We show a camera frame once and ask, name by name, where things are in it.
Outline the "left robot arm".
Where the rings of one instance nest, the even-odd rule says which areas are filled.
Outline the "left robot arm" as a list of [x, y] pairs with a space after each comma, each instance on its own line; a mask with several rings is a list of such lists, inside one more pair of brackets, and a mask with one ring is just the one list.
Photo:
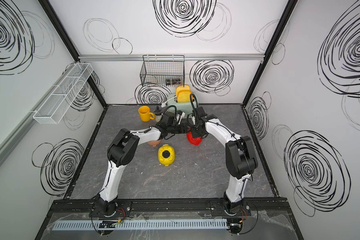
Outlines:
[[137, 147], [159, 141], [168, 134], [184, 134], [188, 127], [181, 123], [185, 113], [164, 113], [154, 126], [142, 130], [121, 129], [107, 149], [108, 169], [102, 189], [95, 196], [96, 209], [106, 217], [112, 217], [118, 208], [116, 202], [123, 172], [133, 160]]

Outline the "pink piggy bank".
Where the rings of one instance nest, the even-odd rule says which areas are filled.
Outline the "pink piggy bank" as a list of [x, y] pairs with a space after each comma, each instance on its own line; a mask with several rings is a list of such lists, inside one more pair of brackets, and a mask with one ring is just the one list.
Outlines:
[[152, 146], [152, 147], [156, 147], [158, 146], [162, 141], [161, 140], [156, 140], [156, 141], [149, 141], [147, 142], [148, 145]]

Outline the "red piggy bank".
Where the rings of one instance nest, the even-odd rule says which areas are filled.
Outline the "red piggy bank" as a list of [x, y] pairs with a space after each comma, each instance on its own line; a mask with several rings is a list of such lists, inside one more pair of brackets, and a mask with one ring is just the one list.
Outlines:
[[199, 138], [194, 138], [192, 133], [189, 132], [186, 134], [186, 137], [188, 139], [188, 141], [192, 144], [192, 145], [195, 145], [195, 146], [199, 146], [202, 142], [202, 138], [199, 137]]

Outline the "yellow piggy bank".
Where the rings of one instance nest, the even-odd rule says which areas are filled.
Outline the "yellow piggy bank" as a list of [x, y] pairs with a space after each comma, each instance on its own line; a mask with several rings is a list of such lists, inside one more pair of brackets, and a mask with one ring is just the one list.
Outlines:
[[159, 162], [168, 167], [175, 161], [175, 149], [170, 145], [163, 145], [158, 152]]

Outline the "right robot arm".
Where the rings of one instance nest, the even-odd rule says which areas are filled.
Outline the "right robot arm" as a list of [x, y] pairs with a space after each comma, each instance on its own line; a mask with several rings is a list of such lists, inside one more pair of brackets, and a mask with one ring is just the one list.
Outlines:
[[215, 115], [207, 115], [203, 107], [192, 110], [192, 120], [190, 131], [194, 138], [212, 135], [225, 147], [225, 165], [230, 177], [223, 201], [225, 211], [233, 215], [242, 206], [244, 190], [258, 167], [252, 140], [230, 130]]

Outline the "black round plug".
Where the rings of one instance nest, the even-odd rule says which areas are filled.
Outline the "black round plug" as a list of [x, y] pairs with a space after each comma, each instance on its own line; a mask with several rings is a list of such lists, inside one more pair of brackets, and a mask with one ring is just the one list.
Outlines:
[[163, 157], [164, 159], [168, 159], [170, 156], [171, 156], [171, 152], [170, 152], [170, 151], [165, 150], [165, 151], [162, 152], [162, 157]]

